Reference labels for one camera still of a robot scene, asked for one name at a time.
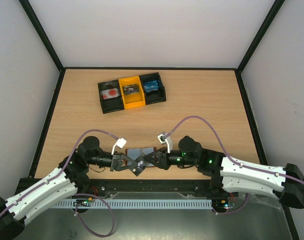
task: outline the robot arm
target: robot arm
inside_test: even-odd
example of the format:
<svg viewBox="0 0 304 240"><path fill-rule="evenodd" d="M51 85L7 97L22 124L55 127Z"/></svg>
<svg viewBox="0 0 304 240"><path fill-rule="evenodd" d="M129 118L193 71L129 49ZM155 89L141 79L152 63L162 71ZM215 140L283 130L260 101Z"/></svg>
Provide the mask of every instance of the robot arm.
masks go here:
<svg viewBox="0 0 304 240"><path fill-rule="evenodd" d="M73 152L65 168L63 166L68 157L49 175L25 191L6 200L0 198L0 213L13 205L0 216L0 237L13 239L24 230L26 224L56 202L76 193L86 192L90 184L86 175L89 164L108 167L111 171L130 170L136 176L140 175L149 164L164 170L168 170L171 165L182 168L195 166L197 171L211 177L210 186L213 191L260 194L278 199L292 208L304 208L304 185L279 175L286 174L304 181L304 176L296 165L287 164L283 168L233 158L240 163L236 165L223 153L202 148L199 142L195 142L189 136L180 140L179 150L172 150L170 138L164 140L162 136L164 134L158 137L162 143L167 144L167 147L162 147L148 155L142 153L135 160L115 152L115 147L112 152L105 152L99 147L98 138L86 137ZM124 160L130 161L131 165L124 166ZM248 169L243 165L273 171L276 174Z"/></svg>

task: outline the blue object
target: blue object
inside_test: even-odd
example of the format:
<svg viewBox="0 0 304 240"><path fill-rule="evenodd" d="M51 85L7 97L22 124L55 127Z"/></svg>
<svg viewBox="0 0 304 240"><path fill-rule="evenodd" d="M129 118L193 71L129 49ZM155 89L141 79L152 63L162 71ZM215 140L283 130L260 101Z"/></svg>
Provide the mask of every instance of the blue object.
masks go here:
<svg viewBox="0 0 304 240"><path fill-rule="evenodd" d="M144 83L144 90L149 93L151 91L157 91L158 90L158 83L156 80L154 81L147 81Z"/></svg>

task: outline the white enclosure wall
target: white enclosure wall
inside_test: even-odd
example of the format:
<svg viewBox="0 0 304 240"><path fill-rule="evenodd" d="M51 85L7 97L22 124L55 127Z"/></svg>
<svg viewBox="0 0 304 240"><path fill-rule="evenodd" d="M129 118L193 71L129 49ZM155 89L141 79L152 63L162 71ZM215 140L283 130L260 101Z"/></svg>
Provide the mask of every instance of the white enclosure wall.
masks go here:
<svg viewBox="0 0 304 240"><path fill-rule="evenodd" d="M57 78L20 3L0 0L0 197L28 175Z"/></svg>
<svg viewBox="0 0 304 240"><path fill-rule="evenodd" d="M66 67L237 68L274 0L30 0Z"/></svg>
<svg viewBox="0 0 304 240"><path fill-rule="evenodd" d="M285 1L242 75L269 164L304 174L304 0ZM291 211L304 240L304 210Z"/></svg>

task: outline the red object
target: red object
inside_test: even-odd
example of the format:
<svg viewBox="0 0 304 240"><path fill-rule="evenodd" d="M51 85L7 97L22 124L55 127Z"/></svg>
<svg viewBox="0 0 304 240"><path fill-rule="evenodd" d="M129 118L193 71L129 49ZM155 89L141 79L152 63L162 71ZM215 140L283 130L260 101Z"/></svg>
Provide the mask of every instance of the red object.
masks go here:
<svg viewBox="0 0 304 240"><path fill-rule="evenodd" d="M108 94L111 96L111 97L114 97L117 95L117 90L116 89L110 89L108 91Z"/></svg>

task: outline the black frame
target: black frame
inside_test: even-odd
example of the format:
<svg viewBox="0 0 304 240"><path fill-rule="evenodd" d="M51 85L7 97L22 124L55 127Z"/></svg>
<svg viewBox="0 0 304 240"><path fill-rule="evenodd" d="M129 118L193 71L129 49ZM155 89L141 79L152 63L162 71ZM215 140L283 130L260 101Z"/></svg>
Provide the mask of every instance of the black frame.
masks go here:
<svg viewBox="0 0 304 240"><path fill-rule="evenodd" d="M258 30L255 38L253 39L251 45L249 46L246 54L244 55L240 65L238 68L196 68L196 67L181 67L181 68L176 68L176 67L64 67L60 61L60 59L58 58L50 40L48 39L41 23L39 22L32 6L30 5L28 0L19 0L19 2L21 3L24 11L26 12L28 18L30 19L31 23L33 24L36 32L38 33L40 39L42 40L44 46L46 47L48 53L50 54L53 62L55 63L57 69L60 72L60 75L58 77L57 80L57 84L56 84L56 88L53 94L53 98L51 100L51 104L45 119L45 123L44 123L44 127L42 129L42 133L37 145L37 149L35 152L35 156L33 158L33 162L29 171L29 175L28 178L21 178L17 190L16 192L20 192L23 189L26 189L27 187L29 187L30 185L34 184L36 181L38 181L38 179L34 178L35 176L35 172L36 172L36 168L39 162L39 158L44 146L44 142L46 139L46 135L47 135L47 131L49 128L49 124L51 122L51 118L54 112L54 108L56 105L56 101L59 95L59 91L60 91L60 87L62 85L62 81L64 78L64 74L65 74L65 70L66 69L115 69L115 70L226 70L226 71L234 71L235 72L235 76L237 79L237 83L240 89L240 93L242 96L242 100L243 100L243 104L244 104L244 108L247 114L247 118L248 118L248 122L251 128L251 132L253 135L253 139L254 139L254 143L256 146L256 150L257 150L257 154L259 157L259 161L261 164L264 165L268 165L267 159L266 159L266 155L262 146L262 142L259 136L259 132L256 126L256 122L255 122L255 118L251 109L251 105L249 102L249 98L244 86L244 82L242 79L242 71L244 70L245 66L247 65L247 63L249 62L251 56L253 55L255 49L257 48L257 46L259 45L260 41L262 40L264 34L266 33L266 31L268 30L269 26L271 25L272 21L274 20L275 16L277 15L278 11L280 10L280 8L282 7L283 3L285 0L275 0L273 6L271 7L270 11L268 12L265 20L263 21L260 29ZM168 190L170 189L172 186L177 186L178 187L178 191L182 192L182 193L186 193L186 192L191 192L194 193L195 195L198 194L197 186L200 185L207 185L209 183L209 180L140 180L139 181L140 184L143 183L144 186L146 186L148 188L148 186L162 186L162 189ZM138 180L117 180L117 179L113 179L113 180L108 180L108 179L102 179L100 180L97 184L102 184L102 186L104 187L104 189L108 189L108 186L111 186L111 189L114 188L115 186L117 186L117 188L121 188L121 186L124 185L124 183L126 183L126 185L130 185L132 186L130 189L133 190L137 190L137 184L139 183ZM299 236L290 212L290 209L286 206L283 206L284 212L285 212L285 216L289 225L289 229L290 232L292 234L292 238L294 240L299 240Z"/></svg>

